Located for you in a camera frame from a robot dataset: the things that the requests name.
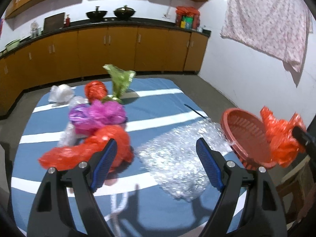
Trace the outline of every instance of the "red bottle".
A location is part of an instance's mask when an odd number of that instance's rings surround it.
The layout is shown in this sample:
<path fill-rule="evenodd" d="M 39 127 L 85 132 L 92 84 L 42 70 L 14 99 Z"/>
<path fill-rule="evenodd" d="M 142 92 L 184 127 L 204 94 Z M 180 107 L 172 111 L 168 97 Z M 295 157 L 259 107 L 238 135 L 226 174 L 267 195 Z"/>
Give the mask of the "red bottle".
<path fill-rule="evenodd" d="M 70 18 L 69 18 L 69 14 L 67 14 L 67 18 L 66 18 L 66 27 L 70 27 Z"/>

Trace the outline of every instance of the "black pot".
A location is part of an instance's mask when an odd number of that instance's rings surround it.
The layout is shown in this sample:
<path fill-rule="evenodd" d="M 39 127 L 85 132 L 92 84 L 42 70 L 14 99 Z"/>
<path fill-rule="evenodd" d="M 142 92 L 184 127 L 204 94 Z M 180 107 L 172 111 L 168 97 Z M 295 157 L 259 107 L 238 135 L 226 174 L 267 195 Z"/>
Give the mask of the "black pot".
<path fill-rule="evenodd" d="M 124 7 L 117 8 L 114 12 L 114 15 L 119 19 L 119 20 L 128 20 L 131 16 L 135 14 L 135 10 L 132 8 L 127 7 L 125 5 Z"/>
<path fill-rule="evenodd" d="M 94 21 L 102 21 L 103 17 L 107 14 L 107 11 L 99 11 L 99 7 L 100 6 L 96 6 L 95 11 L 87 12 L 87 17 Z"/>

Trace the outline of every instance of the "white stripe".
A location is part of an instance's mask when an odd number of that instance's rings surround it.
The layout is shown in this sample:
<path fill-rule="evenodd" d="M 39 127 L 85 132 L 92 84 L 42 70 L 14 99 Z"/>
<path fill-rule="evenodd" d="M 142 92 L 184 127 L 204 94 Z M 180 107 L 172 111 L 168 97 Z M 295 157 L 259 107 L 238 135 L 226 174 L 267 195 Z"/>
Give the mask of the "white stripe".
<path fill-rule="evenodd" d="M 175 93 L 183 93 L 183 92 L 180 89 L 176 89 L 176 88 L 150 90 L 150 91 L 126 92 L 123 94 L 123 96 L 121 98 L 127 99 L 127 98 L 137 98 L 137 97 L 146 97 L 146 96 L 152 96 L 152 95 L 175 94 Z M 34 108 L 33 113 L 38 112 L 38 111 L 47 111 L 50 109 L 63 108 L 63 107 L 67 107 L 67 106 L 68 106 L 68 104 L 58 106 L 58 104 L 52 103 L 52 104 L 38 106 L 38 107 Z"/>
<path fill-rule="evenodd" d="M 198 111 L 201 115 L 207 117 L 204 111 Z M 177 123 L 182 123 L 185 121 L 197 119 L 200 117 L 194 111 L 184 112 L 176 115 L 165 116 L 154 119 L 144 119 L 138 121 L 131 121 L 126 123 L 126 132 L 144 130 L 148 128 L 155 128 L 160 126 L 167 126 Z M 20 140 L 21 143 L 36 143 L 36 142 L 45 142 L 45 141 L 59 141 L 63 131 L 53 132 L 53 133 L 43 133 L 43 134 L 29 134 L 23 135 Z"/>
<path fill-rule="evenodd" d="M 11 187 L 36 194 L 41 182 L 25 180 L 17 177 L 11 178 Z M 155 179 L 149 172 L 138 175 L 118 178 L 117 182 L 111 186 L 103 185 L 93 194 L 94 196 L 105 196 L 118 194 L 130 191 L 145 189 L 157 185 Z M 75 194 L 70 188 L 67 188 L 68 197 L 75 197 Z"/>
<path fill-rule="evenodd" d="M 26 236 L 26 231 L 22 230 L 20 227 L 18 227 L 18 229 Z"/>
<path fill-rule="evenodd" d="M 247 196 L 247 191 L 245 191 L 239 198 L 237 201 L 237 205 L 236 205 L 236 209 L 234 212 L 234 215 L 237 215 L 243 208 L 245 205 L 245 201 L 246 201 L 246 196 Z M 200 233 L 202 232 L 203 228 L 205 227 L 207 222 L 205 222 L 204 224 L 201 224 L 200 226 L 194 228 L 193 230 L 191 230 L 190 232 L 187 232 L 183 235 L 180 235 L 179 237 L 197 237 L 200 235 Z"/>

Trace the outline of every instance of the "blue striped mat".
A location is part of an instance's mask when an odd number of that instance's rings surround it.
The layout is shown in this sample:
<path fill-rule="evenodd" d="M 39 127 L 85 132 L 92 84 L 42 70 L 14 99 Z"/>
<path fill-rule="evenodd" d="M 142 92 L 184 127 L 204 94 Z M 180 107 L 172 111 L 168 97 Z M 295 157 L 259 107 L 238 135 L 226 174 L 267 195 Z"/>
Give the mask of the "blue striped mat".
<path fill-rule="evenodd" d="M 112 93 L 112 83 L 105 82 Z M 84 86 L 73 88 L 75 95 L 84 97 Z M 12 206 L 17 226 L 27 230 L 28 216 L 37 189 L 46 172 L 37 162 L 43 153 L 57 145 L 60 134 L 68 123 L 69 108 L 53 107 L 44 95 L 34 109 L 20 140 L 12 174 Z M 131 145 L 139 145 L 174 127 L 187 125 L 200 119 L 184 106 L 187 104 L 205 114 L 172 81 L 159 78 L 134 79 L 124 96 L 129 119 L 126 131 Z M 234 153 L 225 156 L 242 166 Z M 241 196 L 229 231 L 238 226 L 245 201 Z M 68 190 L 71 212 L 77 229 L 86 233 L 72 191 Z M 132 164 L 118 174 L 112 185 L 103 185 L 94 194 L 110 228 L 120 236 L 197 236 L 209 219 L 220 193 L 209 185 L 192 202 L 175 200 L 163 191 L 142 163 L 135 157 Z M 118 209 L 117 228 L 110 219 L 111 210 Z"/>

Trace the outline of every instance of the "bubble wrap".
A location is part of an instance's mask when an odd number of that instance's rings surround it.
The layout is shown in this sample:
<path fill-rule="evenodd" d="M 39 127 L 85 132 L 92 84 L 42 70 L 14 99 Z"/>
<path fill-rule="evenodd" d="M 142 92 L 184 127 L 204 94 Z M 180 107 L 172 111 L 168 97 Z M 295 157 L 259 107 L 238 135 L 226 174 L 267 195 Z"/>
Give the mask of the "bubble wrap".
<path fill-rule="evenodd" d="M 135 151 L 162 189 L 177 199 L 190 201 L 210 183 L 196 154 L 195 144 L 200 137 L 223 156 L 232 151 L 221 126 L 207 119 L 174 128 Z"/>

